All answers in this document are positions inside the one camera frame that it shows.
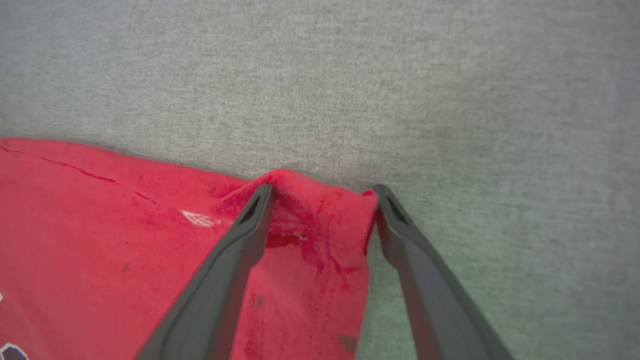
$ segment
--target red garment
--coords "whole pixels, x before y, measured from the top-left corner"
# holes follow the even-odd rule
[[[0,140],[0,346],[31,360],[133,358],[264,183],[276,188],[268,248],[232,358],[352,359],[373,191],[20,138]]]

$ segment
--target red t-shirt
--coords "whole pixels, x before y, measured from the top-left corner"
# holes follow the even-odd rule
[[[261,184],[276,188],[232,359],[352,359],[376,196],[74,143],[0,140],[5,359],[132,359]]]

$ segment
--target gray background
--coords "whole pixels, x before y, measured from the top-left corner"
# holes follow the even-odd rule
[[[388,184],[519,359],[640,356],[637,1],[0,0],[0,135]],[[415,356],[372,252],[358,356]]]

